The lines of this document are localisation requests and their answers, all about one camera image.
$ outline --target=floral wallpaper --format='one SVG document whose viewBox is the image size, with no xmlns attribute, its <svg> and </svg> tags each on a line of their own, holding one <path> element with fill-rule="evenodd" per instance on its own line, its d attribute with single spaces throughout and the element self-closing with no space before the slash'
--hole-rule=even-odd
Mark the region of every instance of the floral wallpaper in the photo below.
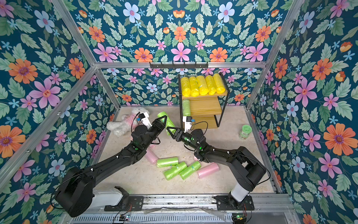
<svg viewBox="0 0 358 224">
<path fill-rule="evenodd" d="M 58 223 L 63 210 L 50 205 L 51 193 L 70 168 L 92 164 L 114 112 L 93 76 L 0 193 L 0 223 Z"/>
<path fill-rule="evenodd" d="M 307 1 L 252 106 L 304 224 L 358 222 L 357 1 Z"/>
<path fill-rule="evenodd" d="M 0 53 L 1 168 L 88 64 L 49 1 L 0 1 Z"/>
</svg>

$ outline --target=plastic sheet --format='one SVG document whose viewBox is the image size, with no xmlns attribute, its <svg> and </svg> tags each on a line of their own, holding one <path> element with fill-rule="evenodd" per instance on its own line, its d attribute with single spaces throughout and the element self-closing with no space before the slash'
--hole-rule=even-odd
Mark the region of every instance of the plastic sheet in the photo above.
<svg viewBox="0 0 358 224">
<path fill-rule="evenodd" d="M 216 84 L 214 82 L 214 79 L 211 75 L 208 75 L 205 77 L 206 84 L 208 86 L 209 95 L 214 95 L 216 93 Z"/>
<path fill-rule="evenodd" d="M 225 86 L 219 73 L 215 73 L 213 79 L 216 85 L 216 92 L 218 94 L 222 94 L 223 92 L 225 92 Z"/>
<path fill-rule="evenodd" d="M 190 95 L 192 97 L 197 97 L 199 96 L 199 86 L 198 86 L 198 81 L 196 79 L 195 76 L 192 76 L 189 78 L 189 83 L 190 83 Z"/>
<path fill-rule="evenodd" d="M 197 76 L 197 81 L 198 81 L 200 95 L 204 96 L 204 95 L 208 94 L 209 89 L 206 84 L 204 76 L 202 76 L 202 75 Z"/>
<path fill-rule="evenodd" d="M 181 162 L 176 166 L 173 166 L 170 170 L 164 172 L 164 176 L 166 180 L 173 179 L 176 175 L 178 175 L 181 171 L 187 168 L 185 162 Z"/>
<path fill-rule="evenodd" d="M 188 77 L 183 77 L 180 80 L 180 83 L 182 85 L 182 95 L 184 97 L 190 96 L 190 83 Z"/>
<path fill-rule="evenodd" d="M 198 170 L 199 179 L 207 177 L 210 174 L 213 174 L 219 170 L 220 170 L 219 166 L 216 163 L 212 163 L 212 164 Z"/>
<path fill-rule="evenodd" d="M 180 177 L 185 180 L 186 178 L 190 177 L 195 171 L 197 171 L 201 167 L 198 161 L 195 161 L 193 164 L 188 166 L 185 170 L 179 173 Z"/>
<path fill-rule="evenodd" d="M 158 159 L 157 167 L 175 166 L 175 165 L 178 165 L 178 163 L 179 163 L 178 157 Z"/>
<path fill-rule="evenodd" d="M 183 100 L 183 116 L 190 116 L 190 101 L 188 99 Z"/>
</svg>

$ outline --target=metal beam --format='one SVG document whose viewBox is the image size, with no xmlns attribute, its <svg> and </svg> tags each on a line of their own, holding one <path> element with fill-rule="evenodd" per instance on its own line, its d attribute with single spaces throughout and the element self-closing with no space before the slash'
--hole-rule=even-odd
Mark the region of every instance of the metal beam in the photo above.
<svg viewBox="0 0 358 224">
<path fill-rule="evenodd" d="M 305 0 L 294 0 L 292 2 L 291 8 L 287 13 L 284 23 L 282 24 L 281 31 L 276 38 L 276 41 L 270 51 L 270 54 L 268 55 L 267 65 L 266 65 L 265 69 L 261 72 L 261 75 L 258 78 L 256 85 L 251 93 L 250 100 L 246 104 L 248 109 L 251 108 L 253 101 L 256 99 L 257 94 L 259 93 L 260 88 L 261 88 L 263 82 L 265 81 L 265 77 L 269 73 L 269 71 L 272 67 L 272 64 L 274 63 L 274 60 L 275 60 L 282 44 L 284 43 L 287 33 L 289 32 L 304 1 Z"/>
<path fill-rule="evenodd" d="M 43 122 L 34 130 L 34 132 L 26 139 L 21 147 L 14 153 L 13 156 L 4 164 L 0 169 L 0 191 L 8 184 L 10 179 L 22 166 L 36 146 L 42 141 L 45 134 L 47 134 L 52 126 L 56 123 L 62 113 L 66 111 L 66 108 L 76 98 L 81 89 L 89 82 L 95 68 L 90 67 L 80 80 L 69 90 L 69 92 L 62 98 L 62 100 L 53 108 L 49 115 L 43 120 Z"/>
</svg>

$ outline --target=blue flower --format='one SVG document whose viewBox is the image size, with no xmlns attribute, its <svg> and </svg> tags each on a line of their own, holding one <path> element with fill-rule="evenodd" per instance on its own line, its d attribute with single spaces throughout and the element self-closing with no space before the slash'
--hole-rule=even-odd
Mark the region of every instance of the blue flower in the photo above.
<svg viewBox="0 0 358 224">
<path fill-rule="evenodd" d="M 12 102 L 9 102 L 9 105 L 12 105 L 13 106 L 13 108 L 15 108 L 16 106 L 18 107 L 19 106 L 19 104 L 18 103 L 20 103 L 20 101 L 15 101 L 15 99 L 13 99 L 13 101 Z"/>
<path fill-rule="evenodd" d="M 330 124 L 332 124 L 332 123 L 335 124 L 338 121 L 338 119 L 335 119 L 334 115 L 332 116 L 332 118 L 328 118 L 328 120 L 330 120 L 330 122 L 329 122 Z"/>
<path fill-rule="evenodd" d="M 348 54 L 343 56 L 345 58 L 344 61 L 346 61 L 348 59 L 352 60 L 352 56 L 354 56 L 354 55 L 355 55 L 355 53 L 351 54 L 351 51 L 348 51 Z"/>
<path fill-rule="evenodd" d="M 6 119 L 8 120 L 7 122 L 5 122 L 5 124 L 10 124 L 10 126 L 12 126 L 13 124 L 16 124 L 17 121 L 15 120 L 16 117 L 10 118 L 10 117 L 6 117 Z"/>
<path fill-rule="evenodd" d="M 185 20 L 189 22 L 189 20 L 191 19 L 191 17 L 190 17 L 190 16 L 191 16 L 190 14 L 189 14 L 189 15 L 188 15 L 188 14 L 186 14 L 186 15 L 185 15 Z"/>
</svg>

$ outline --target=beige floor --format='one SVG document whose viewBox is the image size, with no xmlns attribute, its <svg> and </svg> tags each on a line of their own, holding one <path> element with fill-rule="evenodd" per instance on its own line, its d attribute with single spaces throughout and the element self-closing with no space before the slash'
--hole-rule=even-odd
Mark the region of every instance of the beige floor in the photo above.
<svg viewBox="0 0 358 224">
<path fill-rule="evenodd" d="M 149 112 L 149 120 L 153 121 L 156 115 L 161 111 L 166 111 L 177 127 L 180 127 L 179 107 L 145 107 Z M 121 120 L 122 115 L 130 114 L 131 107 L 122 107 L 117 121 Z M 222 149 L 237 149 L 239 146 L 245 146 L 251 153 L 262 162 L 255 139 L 251 134 L 248 139 L 241 140 L 238 133 L 244 124 L 248 124 L 248 120 L 241 106 L 226 107 L 221 125 L 217 129 L 209 129 L 206 134 L 207 143 Z M 187 165 L 194 162 L 193 152 L 183 147 L 182 142 L 176 142 L 163 131 L 159 138 L 161 144 L 157 145 L 153 152 L 159 158 L 179 157 L 179 162 L 185 161 Z M 104 147 L 100 161 L 105 160 L 112 155 L 118 153 L 124 146 L 130 142 L 130 132 L 121 138 L 110 134 L 108 141 Z M 200 162 L 202 167 L 207 163 Z M 139 162 L 125 167 L 115 174 L 109 176 L 98 184 L 96 189 L 103 189 L 114 186 L 123 187 L 130 194 L 226 194 L 229 193 L 236 185 L 234 175 L 228 166 L 219 164 L 220 171 L 199 179 L 194 173 L 191 177 L 183 181 L 180 176 L 176 176 L 170 181 L 164 178 L 163 171 L 167 167 L 157 168 L 151 165 L 145 157 Z M 266 181 L 258 185 L 253 192 L 267 193 L 273 192 L 271 183 Z"/>
</svg>

